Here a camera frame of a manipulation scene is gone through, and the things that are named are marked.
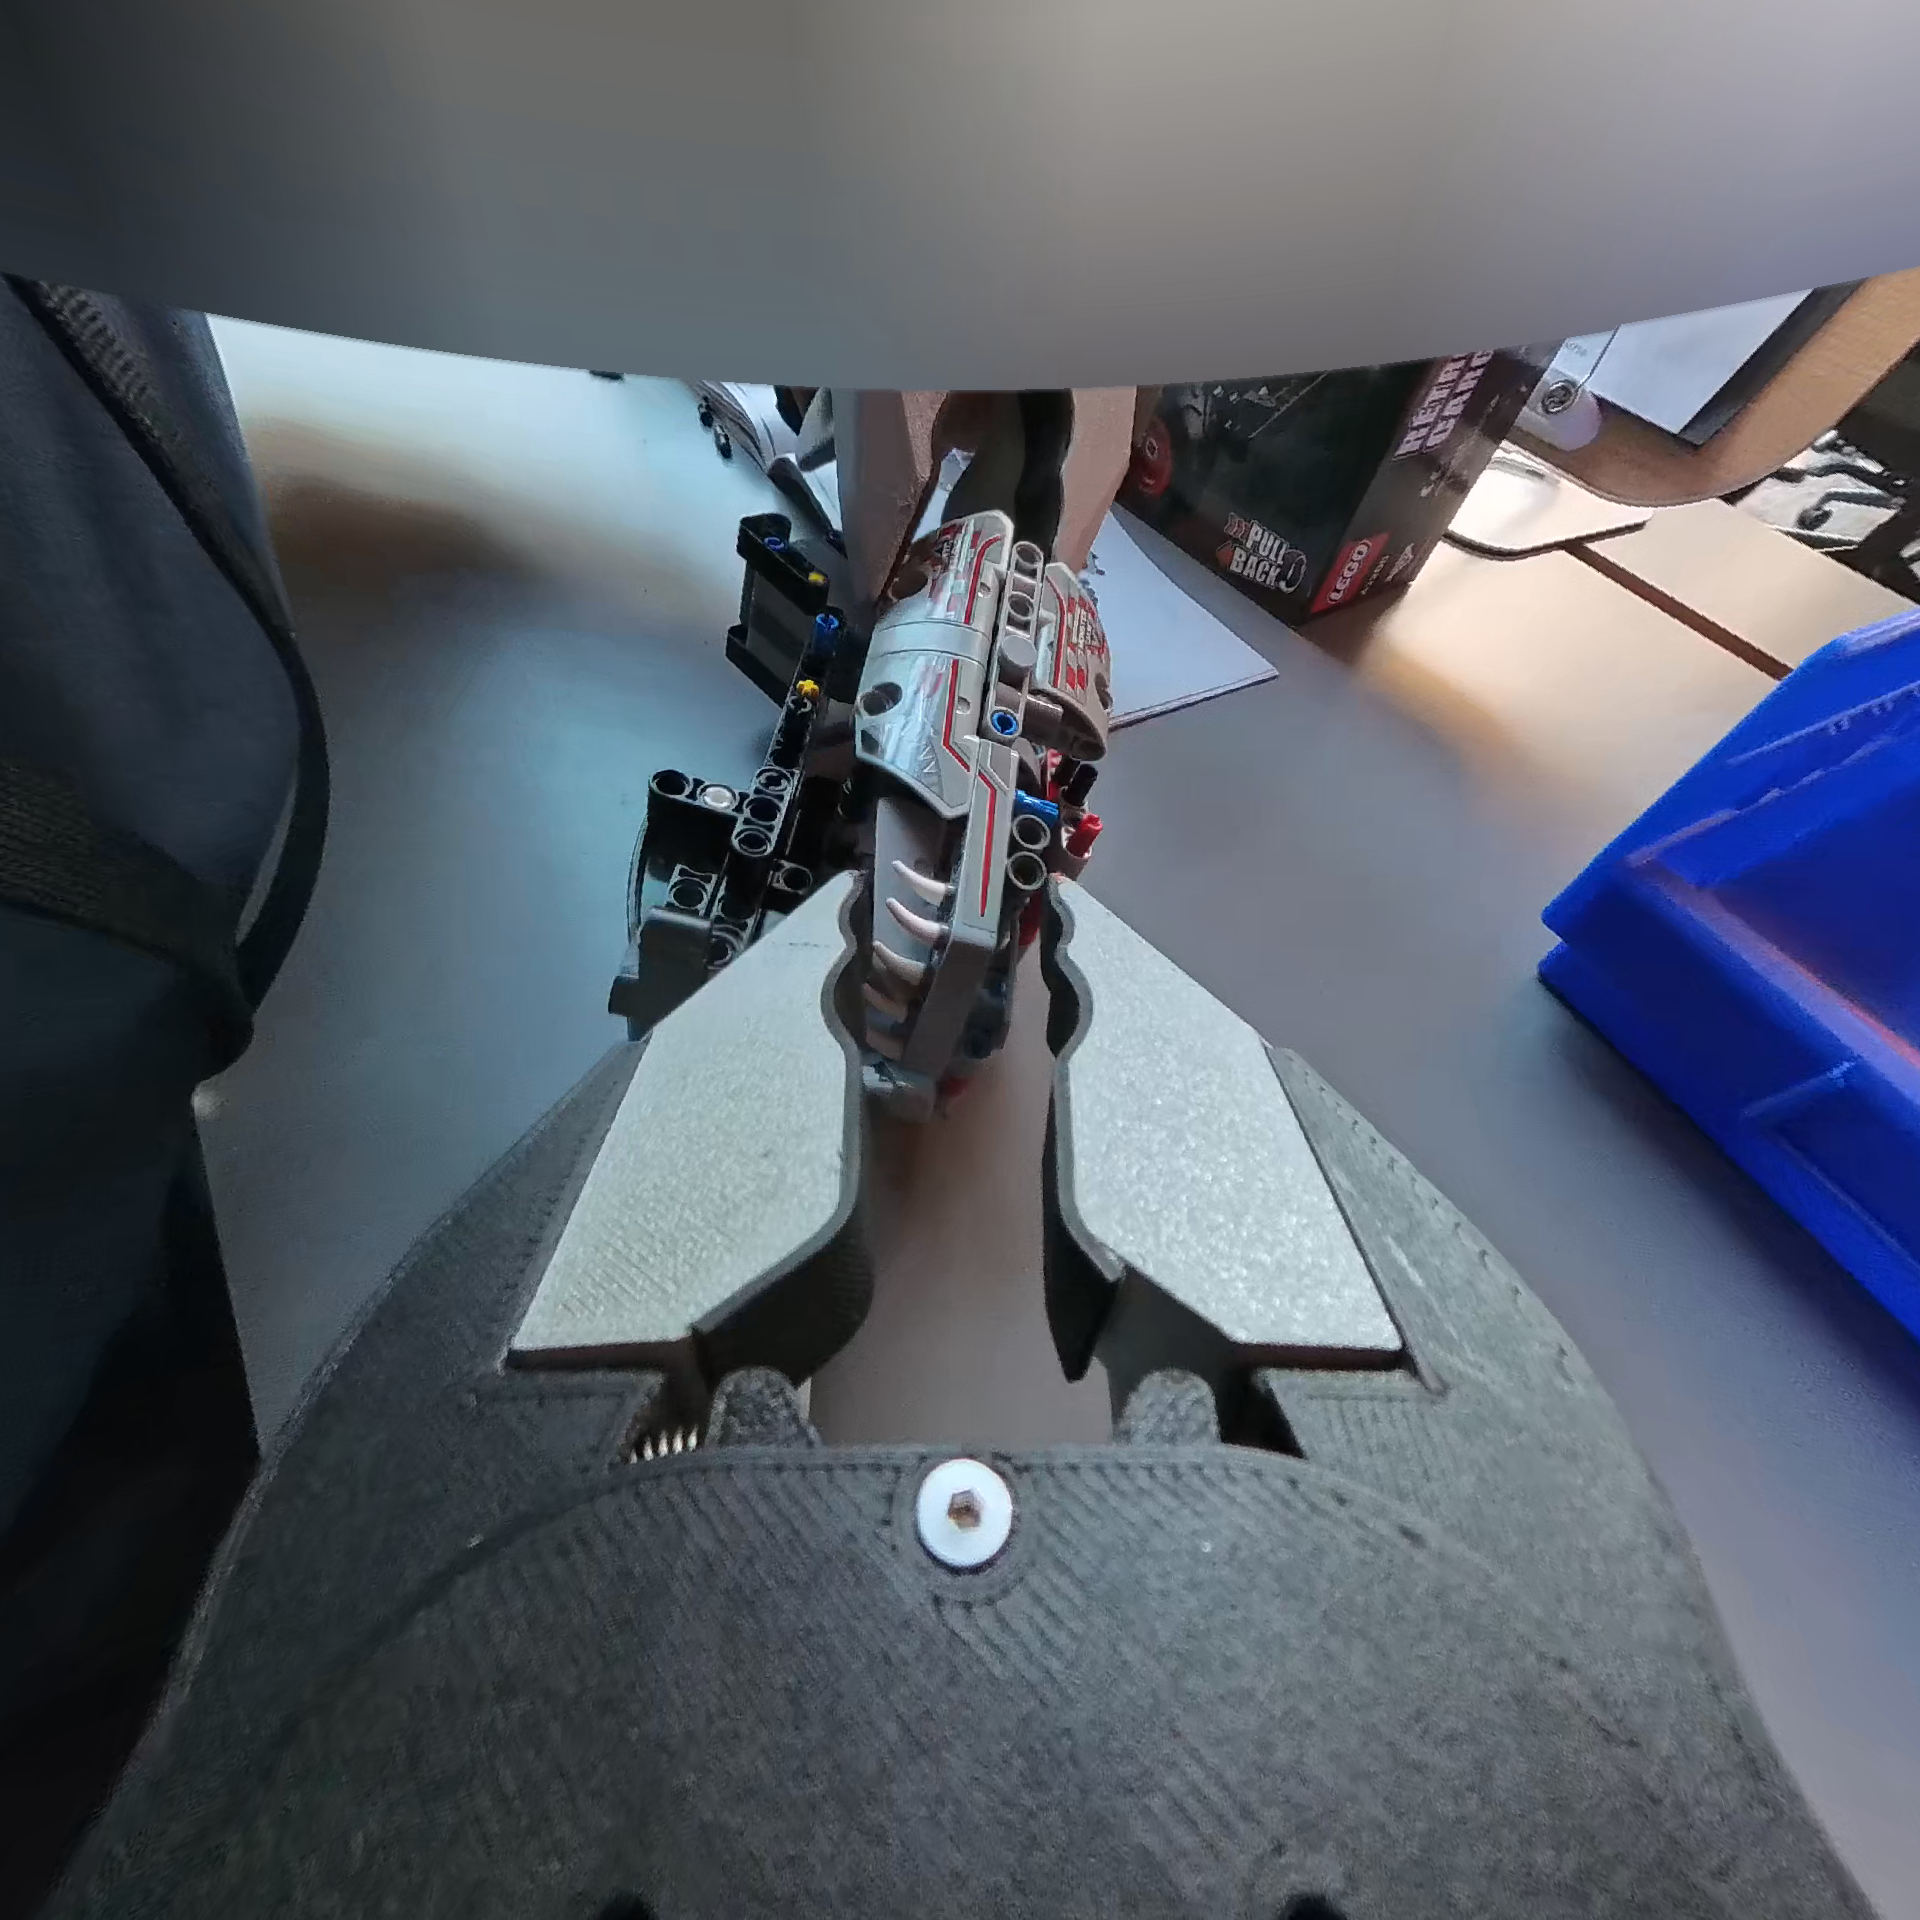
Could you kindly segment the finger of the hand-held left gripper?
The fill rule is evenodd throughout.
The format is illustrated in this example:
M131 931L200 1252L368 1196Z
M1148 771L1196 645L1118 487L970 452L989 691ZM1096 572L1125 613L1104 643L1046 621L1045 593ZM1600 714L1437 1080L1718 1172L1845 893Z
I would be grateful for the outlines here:
M1020 391L1018 539L1086 570L1133 455L1139 388Z
M942 391L831 388L850 600L874 607L913 544L942 464Z

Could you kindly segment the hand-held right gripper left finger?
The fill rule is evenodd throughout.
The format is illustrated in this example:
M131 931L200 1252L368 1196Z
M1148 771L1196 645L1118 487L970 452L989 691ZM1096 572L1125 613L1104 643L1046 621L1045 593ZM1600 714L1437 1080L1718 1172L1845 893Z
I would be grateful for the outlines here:
M813 1380L874 1297L863 1063L838 1006L857 878L831 878L669 1014L508 1342L526 1369Z

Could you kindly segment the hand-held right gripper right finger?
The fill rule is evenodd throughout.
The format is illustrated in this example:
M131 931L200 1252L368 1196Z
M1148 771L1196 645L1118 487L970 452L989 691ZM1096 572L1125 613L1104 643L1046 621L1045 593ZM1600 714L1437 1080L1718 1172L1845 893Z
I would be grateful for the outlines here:
M1079 882L1046 896L1042 1293L1068 1380L1387 1375L1402 1331L1257 1028Z

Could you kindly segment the grey and red lego model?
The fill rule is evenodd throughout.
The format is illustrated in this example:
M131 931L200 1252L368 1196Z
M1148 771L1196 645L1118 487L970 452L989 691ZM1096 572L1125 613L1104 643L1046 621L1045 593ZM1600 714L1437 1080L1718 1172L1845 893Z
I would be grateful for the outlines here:
M1005 511L913 540L869 627L846 557L790 516L736 524L727 658L777 708L753 771L649 781L608 1010L638 1043L828 882L855 887L870 1093L940 1112L1006 1044L1051 882L1083 873L1112 724L1093 591Z

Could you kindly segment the lego instruction booklet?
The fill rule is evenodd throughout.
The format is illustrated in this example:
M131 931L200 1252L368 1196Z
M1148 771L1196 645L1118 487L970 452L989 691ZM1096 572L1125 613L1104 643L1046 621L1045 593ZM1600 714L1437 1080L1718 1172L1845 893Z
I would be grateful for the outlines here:
M764 474L795 539L825 553L828 576L843 580L838 468L831 459L800 466L803 437L781 418L777 391L757 382L693 382L689 391L716 452ZM1083 583L1111 647L1117 728L1196 708L1276 674L1145 553L1139 529L1117 508L1089 542Z

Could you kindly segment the black lego set box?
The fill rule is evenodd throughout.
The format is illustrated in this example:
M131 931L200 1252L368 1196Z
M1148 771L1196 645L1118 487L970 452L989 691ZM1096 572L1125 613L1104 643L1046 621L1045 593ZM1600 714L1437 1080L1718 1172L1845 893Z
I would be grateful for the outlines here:
M1296 624L1409 586L1558 346L1165 386L1117 504Z

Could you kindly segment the person's left hand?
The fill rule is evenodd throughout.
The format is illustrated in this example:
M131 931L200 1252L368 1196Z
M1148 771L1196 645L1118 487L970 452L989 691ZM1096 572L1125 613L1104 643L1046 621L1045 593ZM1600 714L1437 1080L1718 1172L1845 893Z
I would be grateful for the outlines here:
M1017 392L952 392L934 430L933 479L944 488L938 520L983 512L1017 516L1026 464Z

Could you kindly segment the white printed instruction sheet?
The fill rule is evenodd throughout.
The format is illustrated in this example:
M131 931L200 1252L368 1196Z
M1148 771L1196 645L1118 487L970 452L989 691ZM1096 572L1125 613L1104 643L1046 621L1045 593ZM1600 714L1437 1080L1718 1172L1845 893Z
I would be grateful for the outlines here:
M1840 283L1569 338L1529 399L1520 427L1541 438L1542 382L1572 379L1589 384L1600 412L1614 408L1699 449L1734 421L1858 288L1858 283Z

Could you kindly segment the blue plastic bin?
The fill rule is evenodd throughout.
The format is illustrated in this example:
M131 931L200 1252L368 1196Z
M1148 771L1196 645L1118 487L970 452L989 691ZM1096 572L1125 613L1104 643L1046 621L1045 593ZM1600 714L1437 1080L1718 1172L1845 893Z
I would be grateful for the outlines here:
M1919 613L1819 648L1542 921L1541 982L1919 1332Z

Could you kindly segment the brown display board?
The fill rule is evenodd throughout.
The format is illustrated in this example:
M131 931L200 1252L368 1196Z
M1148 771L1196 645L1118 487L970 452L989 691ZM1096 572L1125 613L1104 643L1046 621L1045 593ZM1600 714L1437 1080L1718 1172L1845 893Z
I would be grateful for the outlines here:
M1593 445L1558 449L1514 427L1531 459L1625 508L1684 508L1761 485L1835 429L1919 341L1919 270L1861 283L1718 435L1682 443L1607 404Z

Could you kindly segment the person's dark clothed torso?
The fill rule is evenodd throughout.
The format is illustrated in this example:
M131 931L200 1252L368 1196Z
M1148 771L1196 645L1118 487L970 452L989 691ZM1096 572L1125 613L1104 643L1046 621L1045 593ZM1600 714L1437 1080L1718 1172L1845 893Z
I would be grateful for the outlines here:
M199 311L4 277L4 1917L155 1712L258 1432L195 1094L252 1043L329 756Z

